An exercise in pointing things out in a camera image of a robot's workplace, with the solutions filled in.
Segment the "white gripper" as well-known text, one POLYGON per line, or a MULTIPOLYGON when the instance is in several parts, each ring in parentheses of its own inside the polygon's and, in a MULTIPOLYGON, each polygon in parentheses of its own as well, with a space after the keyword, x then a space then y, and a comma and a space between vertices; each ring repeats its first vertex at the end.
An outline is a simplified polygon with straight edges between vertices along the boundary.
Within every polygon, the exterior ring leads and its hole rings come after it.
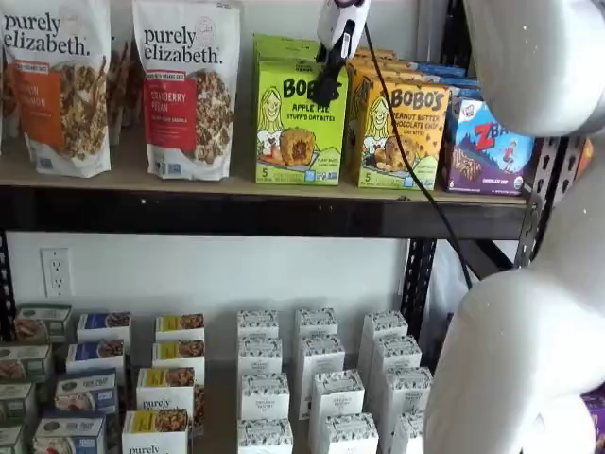
POLYGON ((338 98, 337 78, 345 61, 354 56, 359 46, 369 10, 369 0, 327 0, 323 4, 317 31, 320 48, 316 57, 322 69, 314 91, 314 101, 319 106, 328 107, 338 98))

